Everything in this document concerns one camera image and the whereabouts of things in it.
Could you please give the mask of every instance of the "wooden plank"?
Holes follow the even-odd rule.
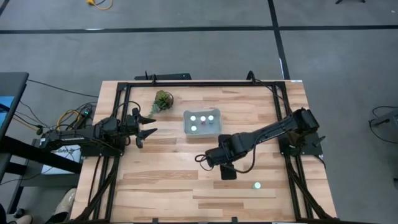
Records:
[[[112,113],[116,85],[117,82],[114,81],[103,82],[95,122]],[[286,82],[286,86],[292,110],[308,108],[303,84]],[[236,180],[225,181],[221,180],[219,167],[207,172],[194,161],[197,154],[216,147],[217,139],[189,139],[183,132],[182,113],[185,110],[218,108],[225,134],[249,132],[275,122],[277,118],[273,96],[267,88],[133,88],[130,100],[141,105],[143,116],[149,114],[159,89],[173,94],[174,106],[155,114],[157,122],[143,127],[158,128],[144,141],[143,149],[138,149],[133,144],[126,147],[119,164],[111,222],[151,222],[154,217],[159,218],[160,222],[230,222],[231,217],[238,217],[241,222],[294,221],[285,162],[279,154],[276,139],[257,146],[256,164],[252,171],[238,174]],[[128,106],[128,113],[133,107],[134,104]],[[302,160],[309,191],[326,212],[335,216],[323,164],[312,156],[302,156]],[[234,164],[235,168],[244,170],[251,162],[252,152]],[[77,217],[87,205],[95,163],[95,157],[86,158],[83,163],[72,218]],[[253,189],[255,182],[261,183],[261,189]],[[106,193],[100,218],[104,217],[107,198]],[[302,198],[299,198],[299,202],[304,215]]]

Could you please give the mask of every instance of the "black chair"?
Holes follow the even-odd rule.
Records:
[[[342,2],[343,0],[338,0],[337,2],[336,2],[336,4],[339,4],[340,2]],[[366,0],[359,0],[361,3],[365,3],[366,2]]]

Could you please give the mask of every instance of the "black metal frame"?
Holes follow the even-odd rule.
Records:
[[[123,122],[126,119],[126,115],[127,115],[127,107],[128,107],[127,102],[129,101],[131,88],[137,88],[137,87],[148,87],[148,86],[158,86],[158,87],[163,87],[163,86],[264,86],[265,85],[265,86],[271,87],[271,89],[272,89],[272,92],[274,95],[274,104],[275,104],[275,112],[277,114],[277,119],[281,120],[282,119],[282,110],[280,108],[279,98],[277,97],[277,94],[278,94],[277,89],[279,88],[281,90],[283,100],[285,102],[288,102],[285,82],[284,81],[262,82],[262,83],[256,82],[256,78],[252,72],[249,72],[247,80],[250,80],[250,81],[242,81],[242,82],[184,82],[184,81],[182,81],[182,82],[181,81],[180,82],[171,82],[171,81],[157,82],[156,80],[153,80],[152,82],[118,83],[113,109],[117,110],[119,105],[125,103],[125,105],[123,106],[122,116],[121,116],[121,121]],[[121,98],[121,93],[123,90],[125,91],[124,101],[122,103],[119,103],[120,98]],[[284,103],[284,108],[285,108],[286,114],[288,114],[289,110],[288,110],[288,106],[286,103]],[[286,141],[287,139],[282,136],[282,137],[279,137],[278,140],[279,140],[280,146],[283,146],[286,144],[286,142],[284,142],[284,141]],[[339,219],[332,218],[331,216],[327,215],[327,213],[325,213],[325,211],[323,211],[321,206],[319,206],[319,204],[317,204],[315,199],[311,196],[310,192],[307,190],[301,155],[299,154],[299,155],[295,156],[297,170],[298,170],[298,174],[297,174],[294,171],[294,168],[292,166],[292,161],[291,161],[290,155],[287,153],[284,153],[284,150],[282,148],[280,149],[280,151],[285,159],[285,164],[286,164],[286,169],[287,169],[287,174],[288,174],[288,181],[289,181],[289,189],[290,189],[291,196],[292,196],[292,204],[293,204],[293,208],[294,208],[294,215],[295,215],[296,222],[358,223],[358,222],[339,221]],[[100,177],[100,180],[102,180],[102,183],[106,177],[106,170],[108,169],[109,158],[105,158],[105,159],[106,160],[103,163],[103,169],[101,171],[101,177]],[[119,157],[114,158],[114,163],[115,162],[119,163]],[[109,186],[109,194],[108,194],[106,211],[105,211],[105,221],[110,221],[110,218],[111,218],[115,186],[116,186],[116,178],[110,183],[110,186]],[[306,218],[301,217],[299,200],[297,198],[297,191],[296,191],[295,186],[299,187],[299,189],[303,193],[303,198],[304,198],[304,202],[305,202],[305,210],[307,212]],[[95,221],[96,219],[98,219],[97,214],[99,214],[99,207],[100,207],[100,205],[97,205],[97,207],[96,207],[97,213],[95,213],[95,215],[93,217],[94,220],[92,220],[92,221]],[[312,210],[314,210],[315,213],[317,213],[317,215],[321,219],[313,219]]]

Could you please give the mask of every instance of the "small succulent plant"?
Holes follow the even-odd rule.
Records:
[[[163,90],[156,92],[155,101],[148,117],[151,118],[162,110],[170,109],[173,106],[173,102],[174,97],[171,93]]]

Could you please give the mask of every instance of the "black floor stripe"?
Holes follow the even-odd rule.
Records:
[[[371,26],[280,26],[279,30],[383,30],[398,29],[398,25]]]
[[[282,43],[282,37],[280,36],[278,19],[277,19],[277,16],[276,16],[274,1],[273,0],[268,0],[268,5],[269,5],[269,11],[271,13],[272,26],[274,28],[276,47],[278,49],[278,55],[279,55],[280,64],[281,64],[281,67],[282,67],[282,76],[283,76],[284,79],[290,80],[289,69],[287,68],[285,50],[284,50],[284,45]]]
[[[4,0],[4,2],[2,2],[1,7],[0,7],[0,16],[1,16],[2,12],[4,12],[4,10],[6,9],[9,1],[10,0]]]
[[[110,34],[140,32],[203,32],[274,30],[271,26],[151,27],[110,29],[0,30],[0,34]]]

